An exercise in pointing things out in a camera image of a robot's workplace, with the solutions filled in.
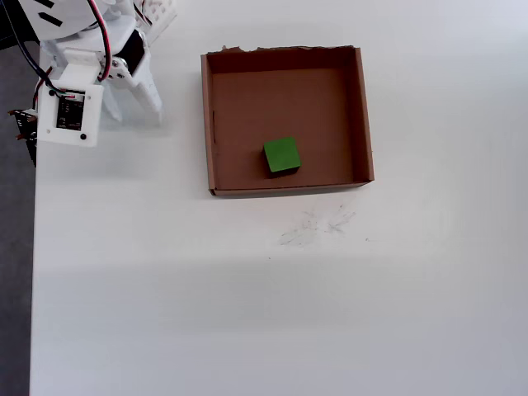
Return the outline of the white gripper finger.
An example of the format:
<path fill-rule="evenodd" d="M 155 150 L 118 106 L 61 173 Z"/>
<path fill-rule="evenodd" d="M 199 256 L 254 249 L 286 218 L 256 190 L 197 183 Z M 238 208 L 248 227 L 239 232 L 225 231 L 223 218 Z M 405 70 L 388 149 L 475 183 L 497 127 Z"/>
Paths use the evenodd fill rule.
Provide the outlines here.
<path fill-rule="evenodd" d="M 104 108 L 113 120 L 122 121 L 122 112 L 112 91 L 111 85 L 107 81 L 102 82 L 101 85 L 104 87 L 102 98 Z"/>
<path fill-rule="evenodd" d="M 153 80 L 149 57 L 143 57 L 134 71 L 131 92 L 137 102 L 149 113 L 151 121 L 160 125 L 163 120 L 163 102 Z"/>

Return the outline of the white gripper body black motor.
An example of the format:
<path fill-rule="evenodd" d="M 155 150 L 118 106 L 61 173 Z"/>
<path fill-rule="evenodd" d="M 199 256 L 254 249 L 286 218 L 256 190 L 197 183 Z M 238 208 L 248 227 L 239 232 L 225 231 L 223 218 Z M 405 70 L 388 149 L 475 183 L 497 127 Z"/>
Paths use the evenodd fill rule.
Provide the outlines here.
<path fill-rule="evenodd" d="M 61 89 L 83 90 L 107 81 L 131 90 L 133 74 L 143 57 L 150 58 L 149 43 L 134 18 L 107 21 L 99 27 L 50 40 L 46 50 L 54 58 L 51 82 Z"/>

